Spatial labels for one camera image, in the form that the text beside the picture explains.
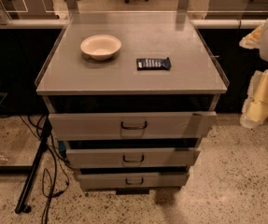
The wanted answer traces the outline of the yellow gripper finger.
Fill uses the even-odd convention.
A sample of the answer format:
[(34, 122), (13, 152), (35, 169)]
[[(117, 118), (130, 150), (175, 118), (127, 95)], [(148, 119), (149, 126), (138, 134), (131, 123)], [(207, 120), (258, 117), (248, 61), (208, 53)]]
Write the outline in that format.
[(258, 49), (261, 45), (261, 31), (263, 25), (258, 26), (251, 33), (244, 36), (239, 42), (239, 46), (244, 49)]
[(250, 80), (243, 104), (240, 124), (249, 129), (262, 125), (268, 118), (268, 69), (256, 71)]

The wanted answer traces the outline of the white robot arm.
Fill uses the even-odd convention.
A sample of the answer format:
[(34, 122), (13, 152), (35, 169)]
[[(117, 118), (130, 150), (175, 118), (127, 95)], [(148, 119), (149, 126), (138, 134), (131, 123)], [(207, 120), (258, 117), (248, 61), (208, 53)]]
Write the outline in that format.
[[(268, 62), (268, 19), (239, 42), (245, 49), (258, 49), (260, 57)], [(240, 124), (249, 129), (262, 125), (268, 118), (268, 69), (252, 76), (247, 98), (242, 107)]]

